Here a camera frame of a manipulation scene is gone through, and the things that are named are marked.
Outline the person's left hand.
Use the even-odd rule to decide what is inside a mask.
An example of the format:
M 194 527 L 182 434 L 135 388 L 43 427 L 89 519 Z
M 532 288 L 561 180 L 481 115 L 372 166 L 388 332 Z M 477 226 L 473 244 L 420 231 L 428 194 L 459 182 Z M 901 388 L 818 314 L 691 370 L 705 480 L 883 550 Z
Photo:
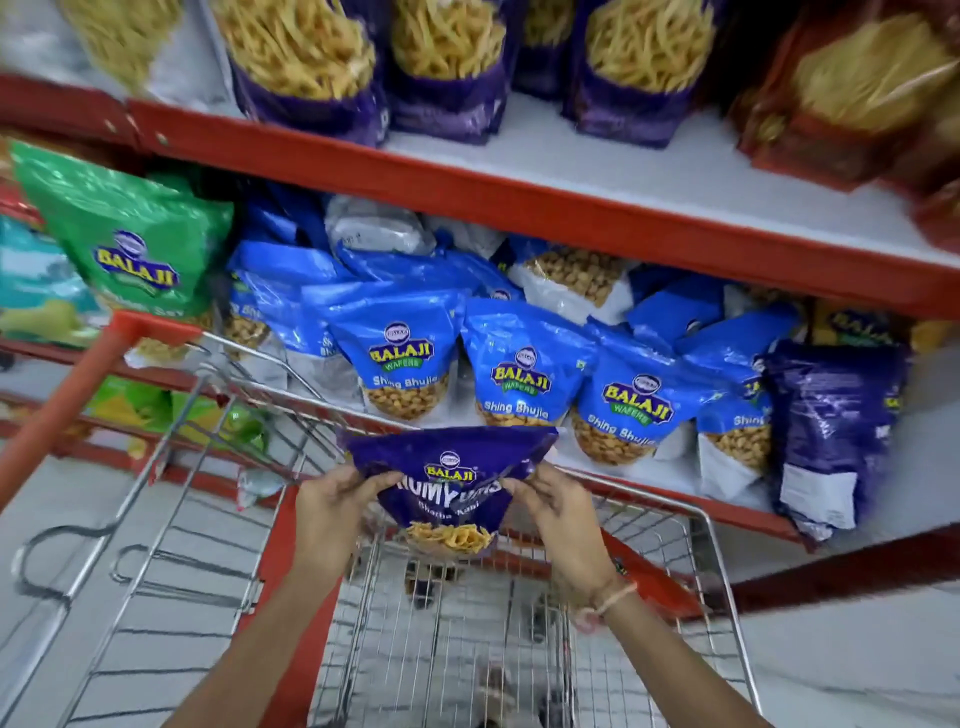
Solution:
M 350 485 L 357 469 L 333 467 L 302 481 L 295 499 L 294 586 L 323 600 L 344 574 L 372 501 L 353 501 Z

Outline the person's right hand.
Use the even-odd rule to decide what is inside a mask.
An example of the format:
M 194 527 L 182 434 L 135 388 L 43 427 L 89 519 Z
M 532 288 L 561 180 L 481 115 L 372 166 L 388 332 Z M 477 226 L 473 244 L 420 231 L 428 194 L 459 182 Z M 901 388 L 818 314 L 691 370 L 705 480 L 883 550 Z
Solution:
M 540 464 L 526 481 L 539 481 L 553 494 L 553 511 L 530 514 L 553 570 L 596 606 L 622 580 L 606 548 L 588 490 L 549 464 Z

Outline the purple snack packet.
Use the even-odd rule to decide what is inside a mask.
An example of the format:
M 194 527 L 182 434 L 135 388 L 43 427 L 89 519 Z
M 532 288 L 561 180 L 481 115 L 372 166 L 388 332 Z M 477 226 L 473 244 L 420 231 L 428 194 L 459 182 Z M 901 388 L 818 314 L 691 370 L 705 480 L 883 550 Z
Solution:
M 369 435 L 339 445 L 366 479 L 401 473 L 380 507 L 412 551 L 438 560 L 486 555 L 513 497 L 502 480 L 526 480 L 559 438 L 553 426 L 461 426 Z

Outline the person's left forearm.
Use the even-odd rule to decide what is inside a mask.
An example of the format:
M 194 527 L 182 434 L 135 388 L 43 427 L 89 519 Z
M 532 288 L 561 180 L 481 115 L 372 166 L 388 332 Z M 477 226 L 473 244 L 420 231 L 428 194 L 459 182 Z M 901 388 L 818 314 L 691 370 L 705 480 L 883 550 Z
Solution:
M 306 728 L 290 715 L 268 717 L 308 626 L 341 570 L 296 564 L 161 728 Z

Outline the person's right forearm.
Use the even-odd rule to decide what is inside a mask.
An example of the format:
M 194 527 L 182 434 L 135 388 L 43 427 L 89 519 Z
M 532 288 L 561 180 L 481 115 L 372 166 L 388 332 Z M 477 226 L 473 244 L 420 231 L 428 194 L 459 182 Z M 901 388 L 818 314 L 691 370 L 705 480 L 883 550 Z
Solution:
M 775 728 L 637 592 L 614 604 L 605 624 L 669 728 Z

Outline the row of blue peanut packets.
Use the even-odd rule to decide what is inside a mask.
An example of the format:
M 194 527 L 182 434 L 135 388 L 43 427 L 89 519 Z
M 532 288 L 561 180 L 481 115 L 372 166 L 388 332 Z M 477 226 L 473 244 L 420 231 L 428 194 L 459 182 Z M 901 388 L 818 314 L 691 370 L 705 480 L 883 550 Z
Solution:
M 324 210 L 280 193 L 293 217 L 265 211 L 281 237 L 239 238 L 228 263 L 231 308 L 261 321 L 291 369 L 324 399 L 404 422 L 436 421 L 470 400 L 487 426 L 569 425 L 570 451 L 629 468 L 656 459 L 696 421 L 705 492 L 735 497 L 762 473 L 772 402 L 748 385 L 723 333 L 699 350 L 671 319 L 684 296 L 715 285 L 688 275 L 620 312 L 614 325 L 567 303 L 604 306 L 626 293 L 634 264 L 526 236 L 495 261 L 438 244 L 418 213 L 334 196 Z M 687 345 L 691 345 L 685 355 Z

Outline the pink thread wristband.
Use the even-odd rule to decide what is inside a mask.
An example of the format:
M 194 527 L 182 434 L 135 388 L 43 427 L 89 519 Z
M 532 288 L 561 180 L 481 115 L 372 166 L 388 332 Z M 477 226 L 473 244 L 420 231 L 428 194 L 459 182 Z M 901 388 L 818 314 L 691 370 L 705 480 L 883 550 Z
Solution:
M 638 584 L 635 581 L 627 580 L 621 585 L 608 589 L 609 593 L 601 598 L 600 602 L 594 605 L 587 605 L 577 608 L 573 614 L 572 622 L 577 631 L 582 634 L 593 634 L 601 627 L 606 625 L 606 613 L 619 601 L 626 596 L 635 594 L 638 591 Z

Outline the green and yellow snack packet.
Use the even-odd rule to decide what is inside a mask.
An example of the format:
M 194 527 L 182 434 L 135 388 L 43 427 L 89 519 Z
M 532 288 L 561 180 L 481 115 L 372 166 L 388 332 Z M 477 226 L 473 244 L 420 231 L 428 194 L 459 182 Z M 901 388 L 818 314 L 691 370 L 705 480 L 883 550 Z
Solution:
M 185 419 L 177 433 L 206 446 L 208 432 L 219 428 L 219 436 L 247 455 L 265 454 L 269 433 L 261 418 L 241 405 L 225 407 L 202 394 L 190 394 L 111 375 L 92 396 L 86 412 L 92 417 L 123 426 L 162 434 L 183 412 Z

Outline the red metal shelving unit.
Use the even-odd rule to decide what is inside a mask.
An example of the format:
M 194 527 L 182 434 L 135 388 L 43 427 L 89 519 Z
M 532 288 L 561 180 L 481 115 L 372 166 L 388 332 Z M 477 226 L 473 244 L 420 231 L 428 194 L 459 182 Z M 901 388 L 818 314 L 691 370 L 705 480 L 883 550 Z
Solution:
M 850 194 L 753 167 L 716 118 L 650 151 L 511 99 L 483 147 L 411 134 L 374 150 L 0 72 L 0 126 L 350 193 L 642 261 L 960 322 L 960 237 L 928 242 L 884 188 Z M 737 589 L 746 610 L 960 581 L 960 351 L 920 363 L 896 480 L 839 554 Z

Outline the purple crinkled snack bag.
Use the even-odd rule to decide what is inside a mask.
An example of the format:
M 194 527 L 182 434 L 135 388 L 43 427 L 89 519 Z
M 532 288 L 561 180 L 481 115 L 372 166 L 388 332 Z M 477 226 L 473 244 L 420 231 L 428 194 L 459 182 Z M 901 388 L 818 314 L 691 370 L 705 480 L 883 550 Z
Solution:
M 820 545 L 853 531 L 888 471 L 908 346 L 784 340 L 765 356 L 772 448 L 764 484 L 774 512 Z

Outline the teal snack packet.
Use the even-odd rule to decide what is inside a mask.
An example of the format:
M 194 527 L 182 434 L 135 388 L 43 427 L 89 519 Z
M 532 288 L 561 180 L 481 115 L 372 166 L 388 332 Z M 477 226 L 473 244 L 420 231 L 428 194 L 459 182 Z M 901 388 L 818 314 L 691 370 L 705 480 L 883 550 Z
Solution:
M 0 215 L 0 336 L 86 349 L 108 319 L 56 241 Z

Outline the purple bag of yellow sticks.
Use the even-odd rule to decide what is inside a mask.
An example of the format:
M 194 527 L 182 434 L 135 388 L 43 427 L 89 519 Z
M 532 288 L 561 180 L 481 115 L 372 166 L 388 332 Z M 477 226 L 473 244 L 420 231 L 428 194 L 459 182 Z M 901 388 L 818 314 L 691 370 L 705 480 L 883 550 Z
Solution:
M 665 149 L 690 110 L 728 0 L 579 0 L 561 114 L 578 133 Z
M 485 145 L 498 133 L 527 0 L 391 0 L 391 129 Z
M 376 148 L 390 0 L 205 0 L 251 120 Z
M 527 0 L 511 87 L 560 101 L 569 85 L 570 43 L 578 0 Z

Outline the clear bag of yellow sticks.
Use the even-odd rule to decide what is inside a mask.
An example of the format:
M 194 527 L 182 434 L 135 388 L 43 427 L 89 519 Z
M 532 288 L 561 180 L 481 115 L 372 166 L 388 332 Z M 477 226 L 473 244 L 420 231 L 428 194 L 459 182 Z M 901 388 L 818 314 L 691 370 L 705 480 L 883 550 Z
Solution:
M 126 99 L 236 116 L 206 0 L 55 0 L 106 88 Z

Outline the red bag of thin noodles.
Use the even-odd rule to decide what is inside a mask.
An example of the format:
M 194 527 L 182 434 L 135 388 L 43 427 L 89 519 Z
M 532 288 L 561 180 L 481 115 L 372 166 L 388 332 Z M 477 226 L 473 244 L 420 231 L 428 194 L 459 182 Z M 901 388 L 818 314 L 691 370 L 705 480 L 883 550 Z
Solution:
M 752 166 L 844 192 L 960 83 L 960 0 L 809 0 L 733 107 Z

